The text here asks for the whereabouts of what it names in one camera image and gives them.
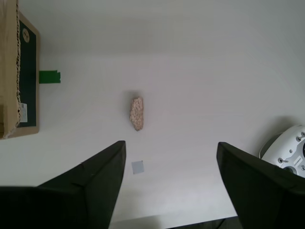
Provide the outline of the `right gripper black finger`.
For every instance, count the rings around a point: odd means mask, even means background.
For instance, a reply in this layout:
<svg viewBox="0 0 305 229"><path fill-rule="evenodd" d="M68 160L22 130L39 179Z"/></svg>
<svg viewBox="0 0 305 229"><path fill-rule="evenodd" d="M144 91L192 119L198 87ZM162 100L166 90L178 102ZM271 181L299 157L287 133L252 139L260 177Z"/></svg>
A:
<svg viewBox="0 0 305 229"><path fill-rule="evenodd" d="M303 229L304 178L226 142L217 146L222 181L244 229Z"/></svg>
<svg viewBox="0 0 305 229"><path fill-rule="evenodd" d="M126 142L118 141L36 187L1 186L2 229L107 229L122 185Z"/></svg>

